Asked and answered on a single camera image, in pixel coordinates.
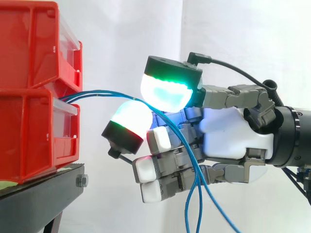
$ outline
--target white wall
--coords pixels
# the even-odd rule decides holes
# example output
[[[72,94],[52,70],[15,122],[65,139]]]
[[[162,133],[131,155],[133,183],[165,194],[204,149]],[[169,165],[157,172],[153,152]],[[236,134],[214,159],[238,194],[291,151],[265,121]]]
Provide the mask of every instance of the white wall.
[[[84,90],[116,90],[141,97],[140,79],[148,55],[171,59],[181,55],[185,60],[190,51],[196,51],[233,63],[261,81],[274,79],[286,104],[311,108],[307,101],[311,87],[307,1],[185,0],[184,8],[181,0],[57,2],[84,45]],[[204,83],[249,82],[210,65],[204,67]],[[89,185],[64,211],[60,233],[185,232],[187,192],[161,203],[143,204],[131,167],[107,155],[109,145],[101,133],[123,101],[79,102],[79,162],[86,164]],[[148,153],[144,146],[138,156]],[[211,191],[243,232],[311,231],[311,208],[276,168],[269,168],[255,183],[211,185]],[[197,196],[195,192],[190,206],[193,229]],[[206,194],[201,229],[232,232]]]

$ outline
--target white fingertip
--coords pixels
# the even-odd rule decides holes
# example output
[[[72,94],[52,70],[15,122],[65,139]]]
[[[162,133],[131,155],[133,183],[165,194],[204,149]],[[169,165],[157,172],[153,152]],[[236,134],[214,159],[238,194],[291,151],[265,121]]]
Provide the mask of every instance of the white fingertip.
[[[169,151],[171,149],[171,142],[166,128],[164,126],[160,126],[154,128],[153,130],[159,153]]]
[[[141,185],[141,195],[144,203],[153,203],[161,201],[161,189],[159,181],[143,183]]]
[[[156,180],[155,165],[151,156],[138,159],[135,166],[140,183],[147,183]]]

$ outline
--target red plastic bin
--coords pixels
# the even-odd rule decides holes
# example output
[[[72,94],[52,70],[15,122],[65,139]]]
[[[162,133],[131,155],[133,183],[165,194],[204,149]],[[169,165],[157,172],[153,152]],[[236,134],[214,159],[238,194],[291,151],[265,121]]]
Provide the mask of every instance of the red plastic bin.
[[[0,0],[0,87],[82,91],[82,44],[49,1]]]
[[[24,183],[79,158],[78,105],[44,89],[0,89],[0,181]]]

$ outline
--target robotic hand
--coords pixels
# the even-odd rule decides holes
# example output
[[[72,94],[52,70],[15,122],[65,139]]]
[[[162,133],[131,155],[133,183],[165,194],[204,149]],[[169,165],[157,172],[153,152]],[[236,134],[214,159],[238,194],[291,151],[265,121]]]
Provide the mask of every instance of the robotic hand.
[[[198,63],[223,65],[256,85],[229,88],[202,85]],[[147,85],[149,78],[156,88]],[[185,84],[187,90],[182,92],[184,87],[178,89],[172,82]],[[171,112],[175,113],[166,115],[178,125],[199,163],[216,162],[213,166],[200,165],[208,184],[248,183],[262,176],[265,165],[271,164],[282,168],[310,202],[311,111],[284,107],[276,88],[271,80],[260,83],[230,64],[190,53],[184,63],[149,57],[141,91],[152,106],[162,111],[174,110]],[[182,95],[188,90],[191,90],[188,97]],[[152,155],[132,163],[143,202],[162,201],[189,190],[195,179],[189,155],[178,137],[156,115],[147,141]],[[287,166],[298,167],[297,175]],[[303,183],[306,192],[292,176]]]

